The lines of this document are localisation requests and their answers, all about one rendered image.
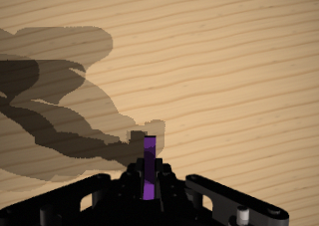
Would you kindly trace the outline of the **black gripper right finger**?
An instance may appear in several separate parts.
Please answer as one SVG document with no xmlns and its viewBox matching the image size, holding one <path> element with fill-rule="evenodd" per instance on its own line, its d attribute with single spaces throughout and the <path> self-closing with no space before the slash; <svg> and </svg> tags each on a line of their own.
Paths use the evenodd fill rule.
<svg viewBox="0 0 319 226">
<path fill-rule="evenodd" d="M 202 194 L 212 201 L 212 211 L 203 206 Z M 201 175 L 176 179 L 162 158 L 155 159 L 154 199 L 158 198 L 161 211 L 196 220 L 195 208 L 225 226 L 289 226 L 289 214 L 284 209 Z"/>
</svg>

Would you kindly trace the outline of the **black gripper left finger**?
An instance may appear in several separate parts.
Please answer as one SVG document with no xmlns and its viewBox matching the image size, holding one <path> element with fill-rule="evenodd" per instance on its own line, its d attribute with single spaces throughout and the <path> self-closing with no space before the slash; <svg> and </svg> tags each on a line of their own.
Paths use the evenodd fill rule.
<svg viewBox="0 0 319 226">
<path fill-rule="evenodd" d="M 131 210 L 134 198 L 144 199 L 144 158 L 113 180 L 99 173 L 6 206 L 0 210 L 0 226 L 61 226 L 91 210 L 91 215 Z M 92 206 L 81 210 L 82 199 L 90 194 Z"/>
</svg>

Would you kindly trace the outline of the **purple rod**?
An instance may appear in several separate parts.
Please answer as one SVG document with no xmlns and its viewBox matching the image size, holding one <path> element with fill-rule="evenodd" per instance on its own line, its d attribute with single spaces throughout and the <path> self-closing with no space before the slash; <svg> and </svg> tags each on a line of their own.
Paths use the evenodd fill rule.
<svg viewBox="0 0 319 226">
<path fill-rule="evenodd" d="M 145 188 L 144 200 L 154 199 L 155 191 L 155 159 L 156 159 L 156 136 L 145 135 Z"/>
</svg>

